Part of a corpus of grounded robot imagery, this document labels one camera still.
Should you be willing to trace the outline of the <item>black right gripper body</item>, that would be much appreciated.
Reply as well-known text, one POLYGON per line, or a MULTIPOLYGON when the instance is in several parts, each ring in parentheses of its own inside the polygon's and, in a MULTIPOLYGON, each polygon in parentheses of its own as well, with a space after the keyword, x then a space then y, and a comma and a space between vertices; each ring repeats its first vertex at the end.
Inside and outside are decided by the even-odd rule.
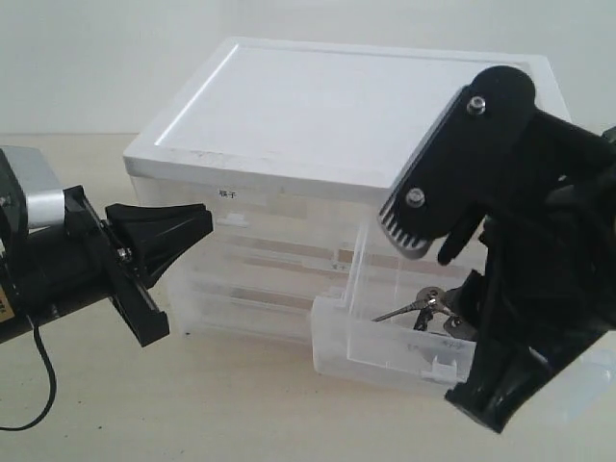
POLYGON ((475 353, 446 399, 499 433, 615 327, 614 143, 536 111, 481 224, 475 353))

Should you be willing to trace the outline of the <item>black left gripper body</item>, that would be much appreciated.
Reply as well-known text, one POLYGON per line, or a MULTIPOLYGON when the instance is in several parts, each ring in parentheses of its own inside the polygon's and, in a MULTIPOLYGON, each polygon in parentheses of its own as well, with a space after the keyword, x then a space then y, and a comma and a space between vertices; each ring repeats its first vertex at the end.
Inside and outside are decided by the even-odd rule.
POLYGON ((128 263, 109 225, 95 213, 82 187, 64 190, 64 221, 35 232, 25 207, 1 210, 1 340, 17 338, 109 299, 138 343, 169 333, 160 310, 128 263))

